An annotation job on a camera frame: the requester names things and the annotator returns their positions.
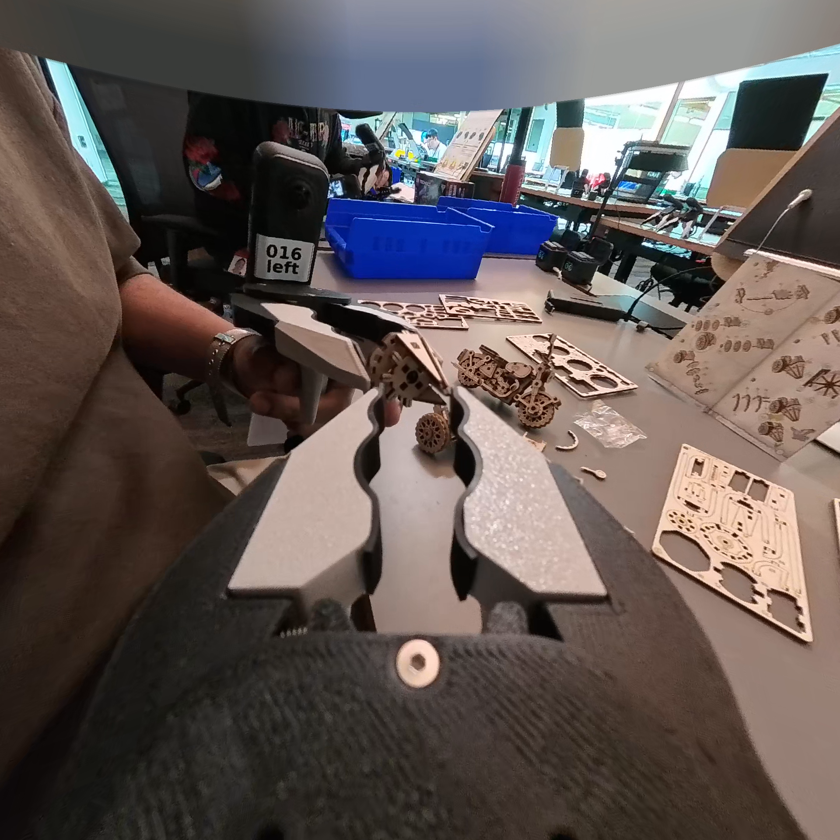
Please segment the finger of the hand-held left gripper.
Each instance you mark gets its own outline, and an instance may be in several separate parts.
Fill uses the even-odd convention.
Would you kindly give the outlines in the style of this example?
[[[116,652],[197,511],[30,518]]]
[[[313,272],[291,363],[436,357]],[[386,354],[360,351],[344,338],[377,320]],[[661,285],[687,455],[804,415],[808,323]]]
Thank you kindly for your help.
[[[276,348],[302,369],[353,389],[370,389],[371,378],[360,347],[352,339],[312,318],[275,324]]]
[[[383,343],[388,335],[406,331],[405,321],[380,308],[322,303],[314,311],[316,320],[353,340]]]

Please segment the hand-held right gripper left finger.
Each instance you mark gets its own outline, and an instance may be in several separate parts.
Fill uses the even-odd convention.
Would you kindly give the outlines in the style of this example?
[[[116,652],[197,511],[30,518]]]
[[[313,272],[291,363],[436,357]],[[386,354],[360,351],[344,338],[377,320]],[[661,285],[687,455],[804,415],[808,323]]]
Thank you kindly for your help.
[[[354,603],[382,577],[379,503],[383,395],[370,390],[284,462],[228,583],[236,596]]]

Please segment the cone-shaped wooden wheel assembly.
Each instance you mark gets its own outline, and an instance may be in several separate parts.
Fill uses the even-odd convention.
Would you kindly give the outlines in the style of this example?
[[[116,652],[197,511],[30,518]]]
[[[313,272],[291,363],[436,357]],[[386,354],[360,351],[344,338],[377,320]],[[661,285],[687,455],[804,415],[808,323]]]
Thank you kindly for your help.
[[[418,332],[388,333],[371,353],[367,366],[371,385],[386,400],[404,407],[447,403],[451,388],[443,361]]]

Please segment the wooden parts sheet with gears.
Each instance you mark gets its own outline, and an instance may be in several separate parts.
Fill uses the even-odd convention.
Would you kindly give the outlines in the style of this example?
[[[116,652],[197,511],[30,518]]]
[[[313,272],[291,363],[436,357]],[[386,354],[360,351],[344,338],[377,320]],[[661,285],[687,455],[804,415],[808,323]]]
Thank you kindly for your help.
[[[652,554],[800,643],[813,642],[791,490],[682,444]]]

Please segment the grey desk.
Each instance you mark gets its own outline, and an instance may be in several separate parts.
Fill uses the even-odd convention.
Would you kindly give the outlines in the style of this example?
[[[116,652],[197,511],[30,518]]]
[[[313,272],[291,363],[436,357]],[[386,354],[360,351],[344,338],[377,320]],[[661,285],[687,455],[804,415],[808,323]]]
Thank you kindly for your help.
[[[814,641],[802,644],[666,563],[654,564],[675,584],[704,627],[726,671],[761,760],[806,835],[838,838],[838,544],[832,500],[838,497],[838,456],[809,444],[781,463],[699,408],[651,380],[645,366],[670,340],[630,322],[608,323],[542,313],[542,323],[472,322],[466,332],[426,331],[446,360],[486,344],[508,360],[522,355],[507,336],[558,333],[638,385],[607,403],[646,433],[626,448],[604,448],[578,431],[579,447],[558,453],[574,416],[591,403],[561,385],[562,405],[537,437],[546,457],[583,486],[632,531],[648,552],[679,448],[693,445],[794,492]],[[463,485],[452,452],[428,458],[415,446],[425,412],[415,403],[381,436],[381,470],[372,487],[380,498],[384,565],[371,598],[377,628],[387,633],[474,633],[480,608],[461,602],[449,575],[454,507]],[[606,480],[580,472],[602,469]]]

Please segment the silver wristwatch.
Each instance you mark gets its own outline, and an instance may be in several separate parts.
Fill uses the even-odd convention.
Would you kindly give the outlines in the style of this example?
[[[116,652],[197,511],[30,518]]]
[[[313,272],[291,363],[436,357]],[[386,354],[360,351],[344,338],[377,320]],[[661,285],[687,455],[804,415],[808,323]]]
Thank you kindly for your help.
[[[209,388],[217,418],[227,427],[232,422],[228,413],[227,395],[243,397],[235,379],[235,348],[244,341],[261,339],[252,329],[233,328],[218,332],[210,342],[206,356],[205,383]]]

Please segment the person's beige pants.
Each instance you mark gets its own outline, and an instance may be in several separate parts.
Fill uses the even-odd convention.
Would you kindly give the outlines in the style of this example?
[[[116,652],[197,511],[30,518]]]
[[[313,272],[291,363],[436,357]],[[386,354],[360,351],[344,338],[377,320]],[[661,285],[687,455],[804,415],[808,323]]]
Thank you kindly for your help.
[[[208,465],[206,471],[234,496],[238,496],[267,469],[277,462],[284,464],[287,460],[287,455],[239,459]]]

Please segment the black office chair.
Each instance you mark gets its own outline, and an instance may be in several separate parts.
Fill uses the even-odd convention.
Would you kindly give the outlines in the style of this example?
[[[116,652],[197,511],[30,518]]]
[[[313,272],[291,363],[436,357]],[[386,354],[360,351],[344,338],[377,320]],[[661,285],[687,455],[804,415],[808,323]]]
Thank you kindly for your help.
[[[216,262],[207,252],[208,232],[191,216],[142,216],[141,247],[136,257],[144,267],[154,268],[166,286],[203,305],[218,308],[226,286]]]

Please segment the dark printed box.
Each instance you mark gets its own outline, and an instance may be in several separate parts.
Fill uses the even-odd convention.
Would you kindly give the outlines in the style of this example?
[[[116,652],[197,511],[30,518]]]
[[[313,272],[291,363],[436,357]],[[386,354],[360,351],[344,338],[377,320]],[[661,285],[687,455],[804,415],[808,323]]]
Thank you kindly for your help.
[[[431,171],[420,171],[415,176],[413,202],[435,206],[442,197],[470,199],[474,196],[475,188],[475,184],[470,181],[463,182]]]

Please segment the wooden display board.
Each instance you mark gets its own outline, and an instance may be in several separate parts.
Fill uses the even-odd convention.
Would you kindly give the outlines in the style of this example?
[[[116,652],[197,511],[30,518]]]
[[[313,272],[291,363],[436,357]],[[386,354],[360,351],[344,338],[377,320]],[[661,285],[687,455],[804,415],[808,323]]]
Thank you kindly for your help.
[[[501,109],[467,112],[432,173],[445,180],[466,182],[493,141],[500,115]]]

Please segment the instruction booklet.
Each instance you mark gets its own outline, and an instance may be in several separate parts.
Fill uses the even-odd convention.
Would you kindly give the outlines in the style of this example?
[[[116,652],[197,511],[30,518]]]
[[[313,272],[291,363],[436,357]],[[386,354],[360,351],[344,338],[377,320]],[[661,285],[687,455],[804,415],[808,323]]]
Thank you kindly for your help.
[[[839,419],[839,273],[753,251],[647,365],[778,460]]]

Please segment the black equipment stand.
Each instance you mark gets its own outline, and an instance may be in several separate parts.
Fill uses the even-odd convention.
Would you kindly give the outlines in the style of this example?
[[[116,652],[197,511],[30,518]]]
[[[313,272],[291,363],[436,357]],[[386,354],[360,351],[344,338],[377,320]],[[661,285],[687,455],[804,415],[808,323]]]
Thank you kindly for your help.
[[[686,146],[657,143],[654,141],[628,141],[616,157],[615,172],[607,178],[599,194],[597,214],[590,222],[590,233],[584,240],[585,251],[600,260],[600,265],[611,263],[618,256],[632,254],[628,250],[629,236],[619,234],[617,240],[607,239],[598,233],[606,209],[615,211],[618,204],[651,207],[657,189],[672,174],[688,168]]]

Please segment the beige chair back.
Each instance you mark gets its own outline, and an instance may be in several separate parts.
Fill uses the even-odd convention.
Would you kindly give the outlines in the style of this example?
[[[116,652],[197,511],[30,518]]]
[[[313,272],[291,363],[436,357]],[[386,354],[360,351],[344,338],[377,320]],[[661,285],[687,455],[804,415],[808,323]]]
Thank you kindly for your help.
[[[749,208],[795,154],[788,150],[724,150],[712,173],[707,207]]]

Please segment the dark computer monitor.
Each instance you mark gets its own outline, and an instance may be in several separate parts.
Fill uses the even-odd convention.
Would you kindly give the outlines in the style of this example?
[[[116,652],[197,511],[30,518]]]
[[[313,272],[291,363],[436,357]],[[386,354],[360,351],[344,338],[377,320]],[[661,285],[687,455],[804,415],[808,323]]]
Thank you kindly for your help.
[[[728,279],[754,249],[839,268],[839,111],[730,226],[712,266]]]

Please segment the black acoustic panel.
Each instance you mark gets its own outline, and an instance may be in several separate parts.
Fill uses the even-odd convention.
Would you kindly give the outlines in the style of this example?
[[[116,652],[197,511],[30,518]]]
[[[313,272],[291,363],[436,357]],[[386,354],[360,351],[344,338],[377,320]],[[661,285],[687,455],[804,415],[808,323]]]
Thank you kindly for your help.
[[[798,151],[827,79],[827,73],[818,73],[742,81],[727,149]]]

